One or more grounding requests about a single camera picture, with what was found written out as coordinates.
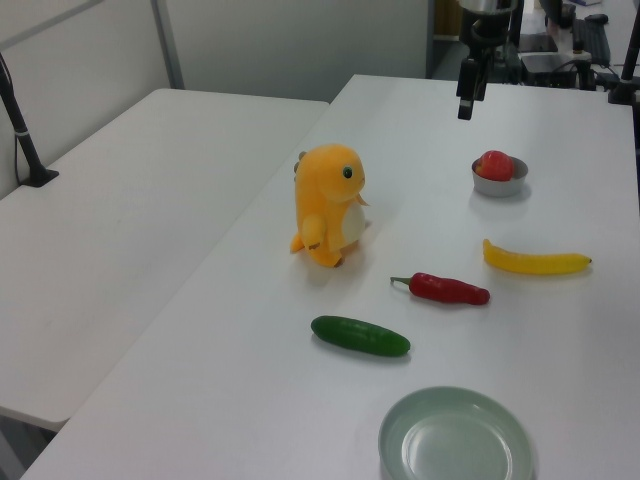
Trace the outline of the dark and white gripper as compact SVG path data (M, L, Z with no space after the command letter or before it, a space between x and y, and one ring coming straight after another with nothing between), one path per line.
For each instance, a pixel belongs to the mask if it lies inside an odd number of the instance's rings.
M458 118L470 120L475 100L485 98L489 61L484 58L506 43L511 21L522 13L523 2L460 0L458 4L462 9L459 38L469 48L469 58L461 62L457 83ZM476 61L480 61L478 71Z

